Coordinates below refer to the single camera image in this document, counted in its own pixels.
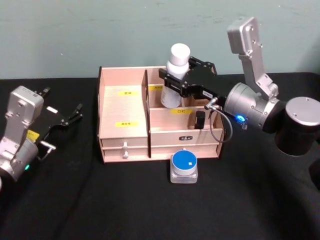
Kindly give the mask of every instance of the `wall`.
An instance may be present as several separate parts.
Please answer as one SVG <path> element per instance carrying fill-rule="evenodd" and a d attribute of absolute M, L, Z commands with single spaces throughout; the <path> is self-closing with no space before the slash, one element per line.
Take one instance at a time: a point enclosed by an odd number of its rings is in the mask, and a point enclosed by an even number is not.
<path fill-rule="evenodd" d="M 0 78 L 96 77 L 164 65 L 183 42 L 220 74 L 242 73 L 226 29 L 260 26 L 267 72 L 318 72 L 319 0 L 0 0 Z"/>

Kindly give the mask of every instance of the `yellow sticker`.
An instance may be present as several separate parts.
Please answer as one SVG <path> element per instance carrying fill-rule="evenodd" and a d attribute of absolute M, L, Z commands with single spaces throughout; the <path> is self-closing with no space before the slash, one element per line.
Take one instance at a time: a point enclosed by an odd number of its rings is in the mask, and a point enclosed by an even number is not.
<path fill-rule="evenodd" d="M 137 121 L 118 121 L 115 123 L 115 126 L 117 128 L 121 128 L 121 127 L 137 127 L 138 126 L 138 122 Z"/>
<path fill-rule="evenodd" d="M 28 132 L 26 134 L 26 137 L 34 143 L 36 142 L 36 140 L 38 139 L 39 136 L 40 136 L 39 133 L 37 133 L 35 131 L 31 131 L 31 130 L 28 130 Z"/>
<path fill-rule="evenodd" d="M 149 86 L 149 91 L 162 90 L 163 87 L 163 85 Z"/>
<path fill-rule="evenodd" d="M 192 114 L 192 109 L 179 109 L 179 108 L 173 108 L 171 109 L 172 114 Z"/>
<path fill-rule="evenodd" d="M 137 91 L 118 91 L 118 96 L 137 96 Z"/>

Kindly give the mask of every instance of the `black tablecloth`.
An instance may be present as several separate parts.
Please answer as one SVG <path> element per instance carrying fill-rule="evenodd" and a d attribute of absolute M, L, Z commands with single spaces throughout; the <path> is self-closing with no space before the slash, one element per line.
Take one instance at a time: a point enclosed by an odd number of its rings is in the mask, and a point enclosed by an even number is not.
<path fill-rule="evenodd" d="M 270 74 L 279 98 L 320 101 L 320 76 Z M 226 81 L 243 81 L 230 75 Z M 301 157 L 281 153 L 274 136 L 234 124 L 221 159 L 201 159 L 196 184 L 169 181 L 169 162 L 103 164 L 96 143 L 97 79 L 0 80 L 0 136 L 10 91 L 51 87 L 45 103 L 62 114 L 83 104 L 83 120 L 48 141 L 58 146 L 0 194 L 0 239 L 320 239 L 320 192 Z"/>

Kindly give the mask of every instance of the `plastic container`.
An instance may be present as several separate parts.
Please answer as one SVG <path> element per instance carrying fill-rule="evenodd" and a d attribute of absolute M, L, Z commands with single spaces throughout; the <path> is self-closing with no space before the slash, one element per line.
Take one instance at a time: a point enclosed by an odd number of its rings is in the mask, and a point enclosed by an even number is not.
<path fill-rule="evenodd" d="M 198 180 L 197 164 L 197 157 L 191 151 L 177 151 L 170 160 L 170 181 L 173 184 L 195 184 Z"/>
<path fill-rule="evenodd" d="M 166 64 L 168 74 L 179 80 L 183 79 L 189 71 L 190 48 L 183 43 L 176 43 L 171 47 L 169 61 Z M 178 92 L 164 87 L 161 93 L 161 103 L 166 108 L 177 108 L 181 103 L 181 96 Z"/>

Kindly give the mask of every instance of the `small wooden compartment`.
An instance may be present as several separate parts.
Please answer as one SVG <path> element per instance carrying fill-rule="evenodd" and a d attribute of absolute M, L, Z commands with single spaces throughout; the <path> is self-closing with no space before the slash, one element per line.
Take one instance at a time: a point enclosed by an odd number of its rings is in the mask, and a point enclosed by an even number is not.
<path fill-rule="evenodd" d="M 163 79 L 155 67 L 101 67 L 98 93 L 98 140 L 103 161 L 168 160 L 186 148 L 198 159 L 217 158 L 222 144 L 210 132 L 208 100 L 184 98 L 170 109 L 160 98 Z M 204 129 L 195 129 L 197 111 L 206 114 Z M 213 131 L 223 139 L 221 116 L 212 114 Z"/>

